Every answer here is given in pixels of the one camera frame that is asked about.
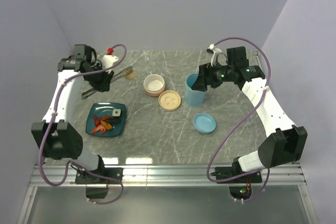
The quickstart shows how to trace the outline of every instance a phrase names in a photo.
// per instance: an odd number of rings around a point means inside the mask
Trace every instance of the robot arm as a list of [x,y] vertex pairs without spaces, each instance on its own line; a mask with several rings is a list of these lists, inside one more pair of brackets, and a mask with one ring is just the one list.
[[83,147],[82,137],[73,127],[72,115],[83,82],[87,80],[98,91],[108,91],[114,74],[113,71],[76,77],[63,87],[60,96],[57,97],[65,80],[79,73],[101,70],[103,66],[109,68],[114,62],[118,61],[117,57],[108,55],[103,58],[102,63],[94,64],[91,58],[92,53],[96,55],[95,50],[89,46],[75,45],[72,55],[60,61],[57,86],[50,107],[42,122],[33,123],[31,132],[38,147],[40,147],[48,124],[55,112],[54,104],[57,101],[57,115],[47,136],[43,157],[56,160],[71,159],[87,170],[94,171],[96,174],[103,174],[104,163],[102,158]]
[[233,174],[271,168],[295,162],[301,158],[307,131],[297,127],[285,114],[269,87],[266,87],[265,75],[259,66],[250,66],[246,58],[245,47],[229,48],[227,65],[220,65],[218,54],[222,51],[210,45],[207,52],[213,54],[210,63],[200,65],[193,90],[206,91],[207,86],[218,88],[223,82],[233,82],[247,96],[254,107],[259,103],[264,90],[265,97],[257,109],[257,113],[266,131],[266,140],[257,151],[233,162]]

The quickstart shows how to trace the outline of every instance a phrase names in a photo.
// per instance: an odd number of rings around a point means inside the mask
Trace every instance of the blue plate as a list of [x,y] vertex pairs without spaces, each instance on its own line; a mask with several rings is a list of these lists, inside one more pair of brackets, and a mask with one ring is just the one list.
[[[96,133],[91,133],[91,131],[96,127],[93,116],[96,115],[98,118],[104,115],[110,115],[112,117],[113,109],[121,109],[120,123],[113,123],[113,128],[111,130],[107,130],[105,133],[101,134],[101,131]],[[124,104],[120,103],[111,103],[111,102],[99,102],[94,103],[89,112],[88,119],[86,121],[85,132],[91,136],[98,137],[114,137],[119,136],[122,133],[122,130],[125,125],[126,120],[126,107]]]
[[209,134],[215,130],[216,122],[208,114],[197,114],[194,117],[194,126],[199,132]]

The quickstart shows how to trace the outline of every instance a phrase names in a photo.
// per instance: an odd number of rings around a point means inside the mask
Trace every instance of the glass panel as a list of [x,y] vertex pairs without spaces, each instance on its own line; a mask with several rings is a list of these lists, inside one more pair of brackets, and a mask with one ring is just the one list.
[[243,205],[233,202],[227,186],[131,187],[120,200],[105,206],[86,202],[84,188],[41,187],[28,223],[303,224],[308,219],[297,186],[268,186],[266,192]]

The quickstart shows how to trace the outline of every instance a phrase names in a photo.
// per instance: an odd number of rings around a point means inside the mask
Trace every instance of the lavender wall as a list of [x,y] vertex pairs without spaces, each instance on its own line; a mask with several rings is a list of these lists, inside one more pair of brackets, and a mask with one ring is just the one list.
[[40,121],[70,46],[45,0],[0,0],[0,219],[15,223],[26,195]]
[[204,49],[227,36],[262,45],[287,0],[47,0],[71,44]]
[[263,49],[283,109],[308,131],[301,165],[321,223],[335,223],[336,0],[288,0]]

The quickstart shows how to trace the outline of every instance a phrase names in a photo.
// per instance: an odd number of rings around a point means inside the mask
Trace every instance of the light blue round lid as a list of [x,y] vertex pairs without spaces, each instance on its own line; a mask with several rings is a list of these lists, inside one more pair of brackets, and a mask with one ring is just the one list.
[[202,113],[195,115],[194,126],[199,132],[209,134],[215,130],[216,122],[212,116]]

